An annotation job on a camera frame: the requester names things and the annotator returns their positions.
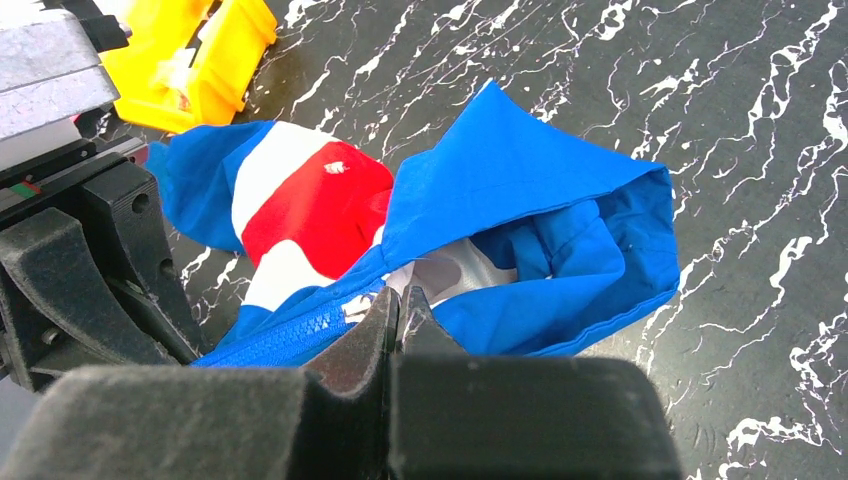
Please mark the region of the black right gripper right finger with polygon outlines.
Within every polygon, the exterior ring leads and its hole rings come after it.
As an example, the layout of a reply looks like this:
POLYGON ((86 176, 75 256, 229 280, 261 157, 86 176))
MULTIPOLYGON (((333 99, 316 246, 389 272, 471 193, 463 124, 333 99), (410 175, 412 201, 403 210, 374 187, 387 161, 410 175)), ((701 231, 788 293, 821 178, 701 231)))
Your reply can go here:
POLYGON ((679 479, 662 402, 635 364, 472 355, 418 287, 393 292, 391 479, 679 479))

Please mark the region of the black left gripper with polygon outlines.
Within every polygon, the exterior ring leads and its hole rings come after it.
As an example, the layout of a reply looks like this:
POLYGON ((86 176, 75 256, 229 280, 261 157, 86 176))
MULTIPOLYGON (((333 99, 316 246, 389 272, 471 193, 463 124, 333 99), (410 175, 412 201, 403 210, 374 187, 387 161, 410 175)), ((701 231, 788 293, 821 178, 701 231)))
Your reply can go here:
POLYGON ((177 280, 146 145, 77 140, 1 177, 1 374, 29 391, 91 364, 207 351, 177 280))

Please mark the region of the blue red white jacket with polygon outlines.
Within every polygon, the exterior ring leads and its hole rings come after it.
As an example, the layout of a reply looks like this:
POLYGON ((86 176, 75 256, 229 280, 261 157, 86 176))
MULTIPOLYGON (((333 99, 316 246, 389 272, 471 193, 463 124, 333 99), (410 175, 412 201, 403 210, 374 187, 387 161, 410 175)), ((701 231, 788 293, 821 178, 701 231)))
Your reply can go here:
POLYGON ((679 286, 668 169, 567 134, 485 84, 398 171, 285 121, 150 148, 167 220, 255 272, 203 367, 305 364, 377 293, 420 287, 476 355, 572 355, 679 286))

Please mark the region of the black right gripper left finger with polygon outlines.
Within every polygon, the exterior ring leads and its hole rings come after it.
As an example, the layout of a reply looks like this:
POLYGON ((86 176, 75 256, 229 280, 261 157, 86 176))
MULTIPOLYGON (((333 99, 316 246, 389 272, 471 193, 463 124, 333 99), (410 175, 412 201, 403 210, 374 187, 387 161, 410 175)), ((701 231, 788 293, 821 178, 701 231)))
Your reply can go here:
POLYGON ((42 397, 5 479, 384 479, 399 298, 301 368, 85 367, 42 397))

